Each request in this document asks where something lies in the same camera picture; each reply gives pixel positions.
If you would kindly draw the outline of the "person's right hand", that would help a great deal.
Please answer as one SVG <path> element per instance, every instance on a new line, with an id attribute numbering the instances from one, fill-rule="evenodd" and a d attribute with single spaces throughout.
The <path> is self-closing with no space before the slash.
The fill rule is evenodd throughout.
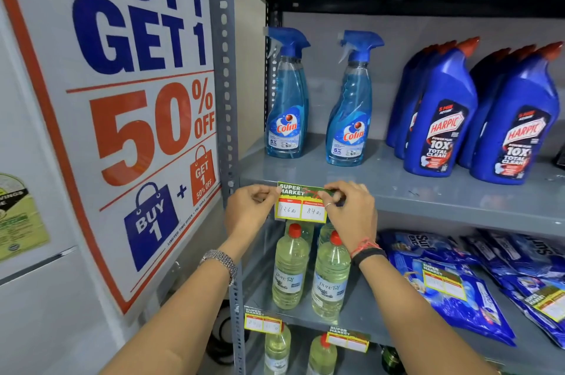
<path id="1" fill-rule="evenodd" d="M 378 213 L 375 200 L 364 184 L 353 181 L 337 181 L 326 184 L 325 189 L 342 192 L 346 201 L 342 207 L 328 205 L 328 194 L 319 192 L 330 222 L 340 235 L 343 244 L 353 257 L 368 246 L 376 245 Z"/>

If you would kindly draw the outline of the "beige side board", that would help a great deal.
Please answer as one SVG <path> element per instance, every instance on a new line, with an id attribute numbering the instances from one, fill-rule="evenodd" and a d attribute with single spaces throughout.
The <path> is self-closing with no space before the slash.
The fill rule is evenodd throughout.
<path id="1" fill-rule="evenodd" d="M 265 2 L 235 0 L 238 157 L 263 137 L 265 113 Z"/>

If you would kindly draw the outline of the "yellow green shelf price tag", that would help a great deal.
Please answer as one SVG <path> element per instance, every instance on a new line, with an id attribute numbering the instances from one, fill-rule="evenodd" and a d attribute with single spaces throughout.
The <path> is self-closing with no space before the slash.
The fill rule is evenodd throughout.
<path id="1" fill-rule="evenodd" d="M 306 186 L 278 182 L 281 193 L 275 203 L 274 215 L 276 219 L 326 223 L 327 212 L 319 196 L 320 191 L 333 195 L 334 191 L 323 187 Z"/>

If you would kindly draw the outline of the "green round-topped sticker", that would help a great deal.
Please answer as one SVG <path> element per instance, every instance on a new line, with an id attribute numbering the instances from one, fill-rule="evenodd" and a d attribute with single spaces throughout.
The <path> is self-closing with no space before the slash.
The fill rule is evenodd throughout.
<path id="1" fill-rule="evenodd" d="M 0 173 L 0 262 L 49 242 L 27 186 L 15 176 Z"/>

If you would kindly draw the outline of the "person's right forearm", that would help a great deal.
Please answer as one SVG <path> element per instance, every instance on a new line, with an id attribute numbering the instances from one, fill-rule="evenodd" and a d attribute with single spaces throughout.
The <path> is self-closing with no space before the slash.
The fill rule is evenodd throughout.
<path id="1" fill-rule="evenodd" d="M 383 256 L 359 266 L 407 375 L 499 375 Z"/>

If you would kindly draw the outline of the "blue glass cleaner spray bottle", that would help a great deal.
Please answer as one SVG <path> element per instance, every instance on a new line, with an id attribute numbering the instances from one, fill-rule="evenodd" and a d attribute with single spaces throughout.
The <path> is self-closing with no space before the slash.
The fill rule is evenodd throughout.
<path id="1" fill-rule="evenodd" d="M 308 89 L 302 51 L 311 46 L 299 30 L 267 26 L 268 58 L 276 54 L 272 77 L 273 103 L 265 125 L 265 151 L 271 157 L 296 159 L 302 156 L 307 135 Z"/>
<path id="2" fill-rule="evenodd" d="M 326 160 L 335 166 L 357 166 L 363 162 L 372 118 L 371 51 L 383 46 L 384 41 L 373 31 L 345 30 L 339 42 L 347 65 L 329 116 Z"/>

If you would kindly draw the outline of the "white promotional offer sign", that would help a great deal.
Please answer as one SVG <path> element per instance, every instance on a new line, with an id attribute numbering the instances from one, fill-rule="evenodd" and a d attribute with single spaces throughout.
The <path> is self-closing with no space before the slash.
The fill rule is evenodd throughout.
<path id="1" fill-rule="evenodd" d="M 80 232 L 123 316 L 219 196 L 209 0 L 3 0 Z"/>

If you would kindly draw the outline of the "pile of blue detergent packets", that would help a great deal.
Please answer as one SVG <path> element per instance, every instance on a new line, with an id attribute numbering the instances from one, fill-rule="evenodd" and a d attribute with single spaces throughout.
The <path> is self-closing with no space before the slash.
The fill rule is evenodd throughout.
<path id="1" fill-rule="evenodd" d="M 379 234 L 378 243 L 392 265 L 451 326 L 515 346 L 515 333 L 486 281 L 477 274 L 476 269 L 481 268 L 528 320 L 565 350 L 565 322 L 555 323 L 525 302 L 548 285 L 565 290 L 565 244 L 486 229 L 460 240 L 426 231 L 389 229 Z M 427 289 L 422 262 L 459 275 L 467 301 Z"/>

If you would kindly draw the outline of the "dark green bottle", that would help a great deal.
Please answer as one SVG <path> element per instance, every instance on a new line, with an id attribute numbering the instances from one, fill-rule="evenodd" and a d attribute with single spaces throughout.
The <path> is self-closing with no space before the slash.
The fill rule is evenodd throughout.
<path id="1" fill-rule="evenodd" d="M 405 367 L 394 347 L 380 345 L 381 365 L 388 375 L 406 375 Z"/>

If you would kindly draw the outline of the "white refrigerator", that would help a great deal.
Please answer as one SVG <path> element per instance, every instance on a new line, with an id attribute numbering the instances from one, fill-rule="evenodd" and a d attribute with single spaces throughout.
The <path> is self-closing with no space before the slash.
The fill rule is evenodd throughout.
<path id="1" fill-rule="evenodd" d="M 4 2 L 0 173 L 32 194 L 50 242 L 0 262 L 0 375 L 97 375 L 138 329 L 89 259 Z"/>

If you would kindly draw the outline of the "person's left forearm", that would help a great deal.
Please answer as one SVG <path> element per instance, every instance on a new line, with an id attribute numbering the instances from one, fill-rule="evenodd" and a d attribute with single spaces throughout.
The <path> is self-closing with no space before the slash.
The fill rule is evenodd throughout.
<path id="1" fill-rule="evenodd" d="M 99 375 L 197 375 L 229 281 L 219 262 L 203 263 Z"/>

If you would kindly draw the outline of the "group of blue toilet cleaner bottles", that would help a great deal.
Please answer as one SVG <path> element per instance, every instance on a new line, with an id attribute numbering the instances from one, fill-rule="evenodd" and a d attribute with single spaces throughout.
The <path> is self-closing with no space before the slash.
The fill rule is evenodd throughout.
<path id="1" fill-rule="evenodd" d="M 565 42 L 498 50 L 469 71 L 479 42 L 423 52 L 406 81 L 395 156 L 418 176 L 445 178 L 458 164 L 475 179 L 519 186 L 560 115 L 549 65 Z"/>

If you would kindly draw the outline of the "person's left hand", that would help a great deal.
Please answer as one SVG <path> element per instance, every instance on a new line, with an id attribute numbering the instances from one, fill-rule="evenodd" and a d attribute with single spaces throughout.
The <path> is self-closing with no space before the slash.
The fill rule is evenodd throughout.
<path id="1" fill-rule="evenodd" d="M 221 246 L 234 260 L 239 260 L 249 248 L 265 223 L 269 213 L 254 212 L 254 198 L 278 198 L 280 187 L 249 185 L 240 187 L 227 200 L 224 223 L 227 241 Z"/>

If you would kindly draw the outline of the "silver metal wristwatch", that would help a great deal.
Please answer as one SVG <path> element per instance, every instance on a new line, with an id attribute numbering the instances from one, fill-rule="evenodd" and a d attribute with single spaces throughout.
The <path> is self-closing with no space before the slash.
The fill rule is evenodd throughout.
<path id="1" fill-rule="evenodd" d="M 198 266 L 201 266 L 208 260 L 215 260 L 227 269 L 230 274 L 228 286 L 231 287 L 235 283 L 238 273 L 238 265 L 234 262 L 234 260 L 221 250 L 209 250 L 202 256 Z"/>

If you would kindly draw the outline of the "black wristband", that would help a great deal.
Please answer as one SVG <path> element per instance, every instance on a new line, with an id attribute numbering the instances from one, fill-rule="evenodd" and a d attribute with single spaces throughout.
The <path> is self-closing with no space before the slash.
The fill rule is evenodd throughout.
<path id="1" fill-rule="evenodd" d="M 367 247 L 363 248 L 359 252 L 357 252 L 352 258 L 351 263 L 352 265 L 360 266 L 360 264 L 367 258 L 372 256 L 383 256 L 385 259 L 387 258 L 386 252 L 381 249 L 380 247 Z"/>

